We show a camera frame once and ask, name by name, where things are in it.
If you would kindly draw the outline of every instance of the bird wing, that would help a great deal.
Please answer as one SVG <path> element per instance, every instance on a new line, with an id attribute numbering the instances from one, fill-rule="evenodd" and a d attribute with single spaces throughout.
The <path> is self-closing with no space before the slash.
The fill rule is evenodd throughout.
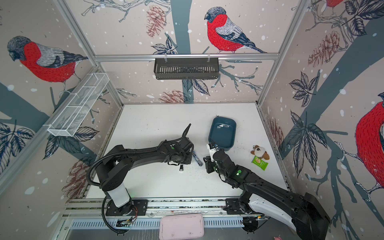
<path id="1" fill-rule="evenodd" d="M 235 40 L 243 33 L 243 30 L 239 26 L 235 25 L 229 17 L 227 17 L 227 21 L 224 26 L 217 27 L 216 32 L 222 38 L 235 42 Z"/>
<path id="2" fill-rule="evenodd" d="M 37 64 L 46 68 L 58 68 L 62 66 L 64 61 L 63 50 L 60 48 L 46 47 L 36 43 L 40 49 L 41 57 L 37 60 Z"/>

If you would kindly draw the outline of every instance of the plush toy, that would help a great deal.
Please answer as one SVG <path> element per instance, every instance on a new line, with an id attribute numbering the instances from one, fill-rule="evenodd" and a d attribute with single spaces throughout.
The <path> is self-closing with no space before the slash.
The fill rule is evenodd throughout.
<path id="1" fill-rule="evenodd" d="M 253 150 L 251 151 L 251 153 L 259 157 L 260 159 L 264 158 L 265 160 L 269 160 L 269 155 L 265 151 L 265 148 L 259 147 L 258 145 L 253 146 Z"/>

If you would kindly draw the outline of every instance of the white dot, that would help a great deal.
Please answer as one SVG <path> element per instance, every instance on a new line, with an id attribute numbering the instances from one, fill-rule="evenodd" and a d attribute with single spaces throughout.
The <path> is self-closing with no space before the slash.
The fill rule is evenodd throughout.
<path id="1" fill-rule="evenodd" d="M 35 187 L 30 187 L 28 188 L 27 190 L 25 190 L 24 194 L 26 195 L 30 195 L 33 193 L 33 191 L 35 190 Z"/>

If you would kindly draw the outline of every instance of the black metal basket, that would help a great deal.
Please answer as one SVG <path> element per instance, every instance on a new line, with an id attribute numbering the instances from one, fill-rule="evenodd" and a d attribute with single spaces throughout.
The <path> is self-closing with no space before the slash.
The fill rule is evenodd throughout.
<path id="1" fill-rule="evenodd" d="M 218 58 L 156 58 L 156 79 L 216 79 Z"/>

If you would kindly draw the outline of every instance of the white metal wire basket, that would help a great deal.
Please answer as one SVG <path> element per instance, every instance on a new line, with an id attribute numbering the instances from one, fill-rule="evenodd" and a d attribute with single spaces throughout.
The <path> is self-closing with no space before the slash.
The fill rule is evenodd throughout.
<path id="1" fill-rule="evenodd" d="M 54 120 L 48 131 L 54 136 L 73 137 L 89 110 L 94 105 L 109 81 L 106 73 L 88 75 L 84 86 Z"/>

